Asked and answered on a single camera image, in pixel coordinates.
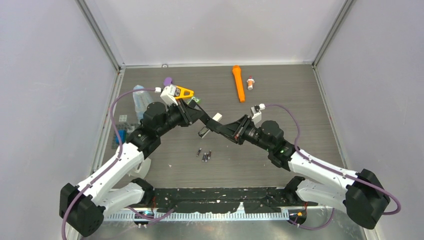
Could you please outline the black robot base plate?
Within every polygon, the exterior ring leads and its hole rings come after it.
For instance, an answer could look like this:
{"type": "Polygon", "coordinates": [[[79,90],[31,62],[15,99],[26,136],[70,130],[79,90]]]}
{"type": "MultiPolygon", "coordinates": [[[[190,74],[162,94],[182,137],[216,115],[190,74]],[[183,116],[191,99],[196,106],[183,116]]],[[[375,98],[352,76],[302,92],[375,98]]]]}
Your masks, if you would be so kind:
{"type": "Polygon", "coordinates": [[[306,203],[290,190],[278,187],[155,188],[146,197],[149,207],[161,213],[234,213],[242,206],[247,214],[277,213],[282,207],[306,203]]]}

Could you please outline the black remote control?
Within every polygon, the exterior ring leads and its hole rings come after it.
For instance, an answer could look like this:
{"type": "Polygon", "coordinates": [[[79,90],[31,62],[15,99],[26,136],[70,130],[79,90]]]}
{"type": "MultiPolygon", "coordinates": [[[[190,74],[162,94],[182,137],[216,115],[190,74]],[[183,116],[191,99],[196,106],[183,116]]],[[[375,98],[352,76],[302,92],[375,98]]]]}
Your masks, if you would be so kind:
{"type": "Polygon", "coordinates": [[[211,130],[209,129],[209,128],[207,128],[207,127],[203,127],[199,132],[198,132],[198,136],[200,137],[200,138],[204,138],[208,133],[210,133],[211,132],[211,130]]]}

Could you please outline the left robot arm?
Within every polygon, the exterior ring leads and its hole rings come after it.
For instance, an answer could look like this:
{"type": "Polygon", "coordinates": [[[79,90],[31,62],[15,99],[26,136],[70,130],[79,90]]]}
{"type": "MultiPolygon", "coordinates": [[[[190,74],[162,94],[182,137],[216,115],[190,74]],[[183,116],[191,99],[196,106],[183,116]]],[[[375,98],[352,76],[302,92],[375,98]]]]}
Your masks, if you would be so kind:
{"type": "Polygon", "coordinates": [[[148,161],[160,146],[163,135],[177,126],[188,127],[198,120],[206,124],[211,117],[195,101],[178,100],[170,105],[150,103],[140,125],[125,142],[119,143],[110,160],[77,185],[67,183],[61,189],[62,239],[67,238],[67,226],[88,237],[97,231],[105,217],[134,204],[148,207],[155,191],[143,177],[133,179],[114,192],[110,190],[131,169],[148,161]]]}

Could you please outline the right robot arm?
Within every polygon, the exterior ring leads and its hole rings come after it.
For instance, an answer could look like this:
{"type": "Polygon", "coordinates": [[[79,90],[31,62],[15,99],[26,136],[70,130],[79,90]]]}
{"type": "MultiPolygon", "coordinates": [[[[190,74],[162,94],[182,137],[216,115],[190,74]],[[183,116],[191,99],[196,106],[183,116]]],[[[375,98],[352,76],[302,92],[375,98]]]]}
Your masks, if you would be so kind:
{"type": "Polygon", "coordinates": [[[242,145],[249,142],[268,153],[268,159],[278,168],[316,180],[294,179],[285,192],[291,205],[315,202],[347,214],[357,225],[372,230],[383,216],[390,198],[374,172],[344,169],[308,154],[284,139],[284,131],[274,120],[257,127],[251,117],[244,115],[235,122],[221,124],[210,117],[203,120],[212,132],[242,145]]]}

